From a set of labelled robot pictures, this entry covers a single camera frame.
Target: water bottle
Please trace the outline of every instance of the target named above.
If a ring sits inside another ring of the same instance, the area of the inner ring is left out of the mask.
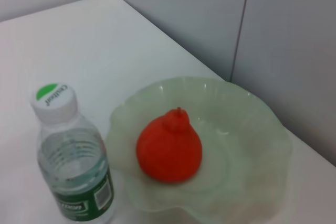
[[[78,111],[72,87],[40,88],[31,105],[41,122],[37,160],[68,223],[103,224],[111,218],[114,190],[97,128]]]

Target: frosted green glass bowl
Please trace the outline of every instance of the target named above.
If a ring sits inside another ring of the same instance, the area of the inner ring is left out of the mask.
[[[142,173],[136,141],[151,120],[178,106],[201,138],[203,160],[190,180],[162,184]],[[128,98],[111,116],[106,147],[137,208],[180,207],[206,224],[257,223],[275,214],[291,154],[285,128],[262,100],[232,83],[201,77],[156,82]]]

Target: white bottle cap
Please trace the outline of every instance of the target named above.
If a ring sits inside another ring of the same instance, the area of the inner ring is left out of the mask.
[[[77,114],[77,98],[64,83],[48,84],[35,92],[31,106],[39,120],[48,125],[65,123]]]

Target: white table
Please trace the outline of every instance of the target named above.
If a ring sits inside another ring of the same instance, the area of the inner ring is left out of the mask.
[[[108,130],[112,110],[137,89],[177,76],[218,76],[122,0],[84,0],[0,23],[0,223],[64,220],[36,163],[37,122],[28,104],[37,86],[72,85],[82,112]],[[269,224],[335,224],[336,168],[291,135],[293,158],[283,209]],[[113,173],[112,223],[195,223],[174,209],[134,209]]]

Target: bottle label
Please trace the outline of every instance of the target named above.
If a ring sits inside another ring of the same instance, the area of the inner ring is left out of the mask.
[[[111,206],[114,190],[108,169],[104,178],[94,188],[77,195],[54,192],[61,213],[73,221],[89,221],[101,216]]]

